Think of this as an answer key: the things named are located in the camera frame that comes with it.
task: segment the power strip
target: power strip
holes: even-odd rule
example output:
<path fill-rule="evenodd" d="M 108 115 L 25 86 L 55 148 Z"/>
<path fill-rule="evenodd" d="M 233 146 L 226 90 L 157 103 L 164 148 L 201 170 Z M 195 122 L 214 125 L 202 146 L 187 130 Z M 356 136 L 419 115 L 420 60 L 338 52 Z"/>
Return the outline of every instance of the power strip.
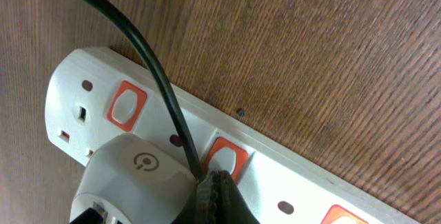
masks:
<path fill-rule="evenodd" d="M 188 167 L 151 74 L 109 48 L 75 50 L 54 71 L 45 104 L 49 140 L 86 166 L 93 151 L 126 132 L 109 120 L 124 81 L 147 94 L 129 132 Z M 324 224 L 339 214 L 346 217 L 334 223 L 418 223 L 175 85 L 173 89 L 201 161 L 218 138 L 248 154 L 236 182 L 261 223 Z"/>

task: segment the white power strip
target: white power strip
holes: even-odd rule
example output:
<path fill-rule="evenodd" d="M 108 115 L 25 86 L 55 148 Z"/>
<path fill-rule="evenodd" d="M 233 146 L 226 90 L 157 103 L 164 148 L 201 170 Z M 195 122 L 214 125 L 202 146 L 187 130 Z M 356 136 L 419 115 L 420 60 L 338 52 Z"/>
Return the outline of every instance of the white power strip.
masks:
<path fill-rule="evenodd" d="M 45 105 L 50 141 L 86 165 L 93 151 L 125 133 L 107 115 L 124 81 L 147 93 L 129 132 L 188 167 L 183 149 L 169 141 L 176 130 L 151 74 L 109 48 L 75 50 L 56 68 Z M 342 213 L 346 217 L 334 223 L 417 223 L 175 85 L 173 89 L 202 161 L 219 137 L 248 153 L 236 182 L 261 223 L 331 223 L 329 216 Z"/>

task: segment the brown wood grain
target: brown wood grain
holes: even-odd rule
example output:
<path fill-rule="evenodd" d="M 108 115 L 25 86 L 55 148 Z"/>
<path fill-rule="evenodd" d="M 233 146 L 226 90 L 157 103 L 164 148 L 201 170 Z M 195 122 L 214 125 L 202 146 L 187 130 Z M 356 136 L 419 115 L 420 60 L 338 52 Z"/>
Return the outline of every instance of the brown wood grain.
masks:
<path fill-rule="evenodd" d="M 441 223 L 441 0 L 110 1 L 173 83 Z M 0 223 L 65 223 L 83 168 L 45 133 L 50 75 L 75 48 L 140 60 L 81 0 L 0 0 L 0 11 Z"/>

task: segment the screw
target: screw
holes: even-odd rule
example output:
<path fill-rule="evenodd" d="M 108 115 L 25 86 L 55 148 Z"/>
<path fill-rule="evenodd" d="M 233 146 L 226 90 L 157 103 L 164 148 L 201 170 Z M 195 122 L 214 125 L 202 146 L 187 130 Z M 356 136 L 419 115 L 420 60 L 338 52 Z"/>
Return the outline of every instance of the screw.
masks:
<path fill-rule="evenodd" d="M 242 108 L 240 108 L 240 109 L 237 110 L 237 114 L 238 114 L 240 117 L 244 117 L 244 116 L 245 116 L 245 110 L 242 109 Z"/>

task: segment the white switch button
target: white switch button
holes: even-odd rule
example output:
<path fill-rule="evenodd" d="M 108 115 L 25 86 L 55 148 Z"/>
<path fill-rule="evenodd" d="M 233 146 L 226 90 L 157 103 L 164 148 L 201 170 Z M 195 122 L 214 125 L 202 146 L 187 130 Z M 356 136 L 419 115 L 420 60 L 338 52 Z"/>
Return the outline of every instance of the white switch button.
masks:
<path fill-rule="evenodd" d="M 129 121 L 136 110 L 138 95 L 133 90 L 125 90 L 115 101 L 112 118 L 120 124 Z"/>
<path fill-rule="evenodd" d="M 229 147 L 224 147 L 213 154 L 208 164 L 210 171 L 226 170 L 230 174 L 233 174 L 235 168 L 236 152 Z"/>

